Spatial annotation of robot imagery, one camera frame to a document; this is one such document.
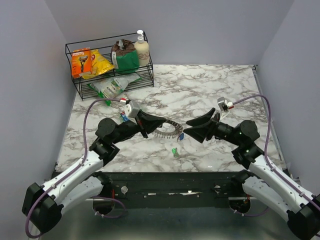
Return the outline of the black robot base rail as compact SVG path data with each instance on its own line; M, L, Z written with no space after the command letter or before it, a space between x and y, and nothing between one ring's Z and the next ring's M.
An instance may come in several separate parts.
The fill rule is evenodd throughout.
M99 196L127 209L232 208L246 213L254 200L236 183L238 172L102 172Z

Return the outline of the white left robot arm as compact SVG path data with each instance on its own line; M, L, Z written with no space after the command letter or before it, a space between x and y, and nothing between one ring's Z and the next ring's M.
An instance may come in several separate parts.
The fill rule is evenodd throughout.
M142 134L144 138L166 122L164 117L139 110L133 120L117 124L111 118L102 119L91 146L84 147L83 156L59 175L42 184L34 182L27 189L22 204L26 216L24 230L36 239L52 230L63 214L92 197L107 197L111 185L99 179L97 171L115 158L120 151L116 144Z

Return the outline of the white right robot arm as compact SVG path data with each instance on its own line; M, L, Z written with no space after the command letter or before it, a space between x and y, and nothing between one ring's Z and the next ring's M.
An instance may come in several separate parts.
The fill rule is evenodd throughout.
M215 138L236 146L231 153L245 169L230 183L234 195L245 193L264 203L286 221L300 240L310 240L320 232L320 197L303 188L268 159L255 143L260 134L254 121L244 120L232 127L221 122L220 113L212 108L186 124L189 127L183 132L200 143Z

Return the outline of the steel key ring organiser disc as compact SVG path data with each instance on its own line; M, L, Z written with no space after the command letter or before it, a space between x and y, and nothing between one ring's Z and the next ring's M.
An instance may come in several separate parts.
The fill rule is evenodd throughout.
M177 139L183 133L183 126L173 120L167 119L152 134L157 138Z

